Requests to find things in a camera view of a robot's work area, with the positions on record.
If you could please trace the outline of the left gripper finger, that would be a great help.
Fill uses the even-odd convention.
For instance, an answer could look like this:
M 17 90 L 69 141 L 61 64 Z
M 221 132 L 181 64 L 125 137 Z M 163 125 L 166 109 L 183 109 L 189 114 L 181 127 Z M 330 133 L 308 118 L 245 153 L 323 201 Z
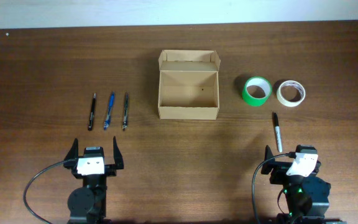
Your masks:
M 124 160 L 123 156 L 118 148 L 116 137 L 113 137 L 113 156 L 114 156 L 114 165 L 116 170 L 124 169 Z
M 64 158 L 63 166 L 66 169 L 73 169 L 78 161 L 78 139 L 75 138 L 73 144 Z

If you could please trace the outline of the blue pen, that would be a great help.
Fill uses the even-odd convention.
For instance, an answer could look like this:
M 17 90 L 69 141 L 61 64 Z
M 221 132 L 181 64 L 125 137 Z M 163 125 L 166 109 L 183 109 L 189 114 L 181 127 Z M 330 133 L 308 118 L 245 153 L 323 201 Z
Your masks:
M 106 131 L 108 129 L 108 127 L 110 126 L 110 122 L 111 122 L 111 111 L 113 109 L 113 105 L 114 105 L 114 99 L 115 99 L 115 92 L 112 92 L 110 97 L 109 97 L 109 102 L 108 102 L 108 108 L 107 108 L 107 113 L 106 113 L 106 119 L 104 121 L 104 126 L 103 129 Z

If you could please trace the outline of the black permanent marker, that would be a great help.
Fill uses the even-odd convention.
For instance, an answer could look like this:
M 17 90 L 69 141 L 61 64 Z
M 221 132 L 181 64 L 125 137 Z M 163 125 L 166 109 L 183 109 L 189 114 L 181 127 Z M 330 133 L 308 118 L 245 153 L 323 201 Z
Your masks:
M 273 113 L 273 125 L 274 125 L 274 130 L 275 130 L 277 149 L 279 152 L 283 152 L 281 132 L 280 132 L 280 127 L 279 127 L 279 122 L 278 122 L 278 115 L 276 113 Z

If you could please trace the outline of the dark grey pen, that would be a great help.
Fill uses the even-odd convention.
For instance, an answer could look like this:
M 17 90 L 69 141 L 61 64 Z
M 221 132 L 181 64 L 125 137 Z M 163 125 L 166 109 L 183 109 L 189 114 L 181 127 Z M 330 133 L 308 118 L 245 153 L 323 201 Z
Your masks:
M 124 101 L 124 117 L 122 122 L 122 130 L 125 131 L 128 126 L 128 107 L 129 107 L 129 94 L 126 93 Z

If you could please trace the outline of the black pen with clip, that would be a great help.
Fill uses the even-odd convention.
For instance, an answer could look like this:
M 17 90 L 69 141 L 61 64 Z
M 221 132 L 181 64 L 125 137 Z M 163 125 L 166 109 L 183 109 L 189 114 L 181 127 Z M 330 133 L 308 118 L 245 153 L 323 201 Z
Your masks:
M 90 114 L 89 114 L 89 121 L 88 121 L 88 131 L 93 130 L 95 107 L 96 107 L 96 93 L 93 94 L 93 98 L 92 98 L 91 109 L 90 109 Z

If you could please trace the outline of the green tape roll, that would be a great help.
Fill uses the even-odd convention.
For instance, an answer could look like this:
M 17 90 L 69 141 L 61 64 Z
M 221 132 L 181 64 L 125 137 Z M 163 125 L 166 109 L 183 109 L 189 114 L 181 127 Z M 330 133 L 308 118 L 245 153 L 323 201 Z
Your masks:
M 256 98 L 256 97 L 252 96 L 247 90 L 247 88 L 250 86 L 256 86 L 256 87 L 261 88 L 264 92 L 264 97 Z M 249 78 L 245 82 L 243 90 L 242 90 L 242 99 L 248 105 L 258 107 L 258 106 L 262 106 L 267 101 L 267 99 L 270 97 L 271 94 L 272 94 L 272 86 L 271 86 L 270 82 L 267 79 L 265 79 L 264 77 L 255 76 L 255 77 Z

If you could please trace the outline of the beige masking tape roll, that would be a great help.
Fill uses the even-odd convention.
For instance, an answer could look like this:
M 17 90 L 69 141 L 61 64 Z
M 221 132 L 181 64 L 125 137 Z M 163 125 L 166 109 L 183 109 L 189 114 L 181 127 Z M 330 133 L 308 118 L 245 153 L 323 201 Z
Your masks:
M 286 87 L 286 86 L 294 87 L 298 91 L 298 93 L 300 94 L 300 99 L 298 101 L 289 101 L 283 96 L 282 88 Z M 301 83 L 294 81 L 294 80 L 284 81 L 283 83 L 280 84 L 280 86 L 277 89 L 278 101 L 282 105 L 287 106 L 287 107 L 296 107 L 299 104 L 301 104 L 305 98 L 306 98 L 306 90 L 305 90 L 304 86 Z

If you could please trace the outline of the brown cardboard box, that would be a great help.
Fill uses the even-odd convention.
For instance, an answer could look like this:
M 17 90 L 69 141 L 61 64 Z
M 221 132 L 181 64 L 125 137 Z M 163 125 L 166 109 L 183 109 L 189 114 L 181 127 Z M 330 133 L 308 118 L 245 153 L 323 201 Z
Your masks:
M 160 119 L 217 119 L 220 64 L 214 50 L 163 50 L 158 58 Z

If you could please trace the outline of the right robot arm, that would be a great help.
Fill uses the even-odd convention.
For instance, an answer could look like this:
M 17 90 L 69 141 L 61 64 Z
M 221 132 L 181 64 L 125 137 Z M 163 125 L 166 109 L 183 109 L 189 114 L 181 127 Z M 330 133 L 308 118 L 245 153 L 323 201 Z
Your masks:
M 270 183 L 280 185 L 288 212 L 276 217 L 277 223 L 322 223 L 329 208 L 331 184 L 317 177 L 321 166 L 313 146 L 298 145 L 294 152 L 285 154 L 292 162 L 277 161 L 268 146 L 265 147 L 261 173 L 270 175 Z

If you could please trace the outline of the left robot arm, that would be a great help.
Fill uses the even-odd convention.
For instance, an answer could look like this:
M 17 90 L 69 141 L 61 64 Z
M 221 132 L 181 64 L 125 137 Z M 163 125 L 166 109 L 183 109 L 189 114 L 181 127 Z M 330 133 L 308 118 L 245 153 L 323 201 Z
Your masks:
M 124 160 L 117 146 L 113 144 L 113 164 L 104 162 L 104 149 L 101 146 L 87 147 L 84 154 L 78 154 L 78 140 L 65 157 L 64 168 L 70 169 L 76 179 L 83 181 L 80 188 L 75 189 L 68 197 L 70 211 L 68 223 L 112 223 L 106 218 L 107 178 L 115 177 L 118 170 L 124 168 Z

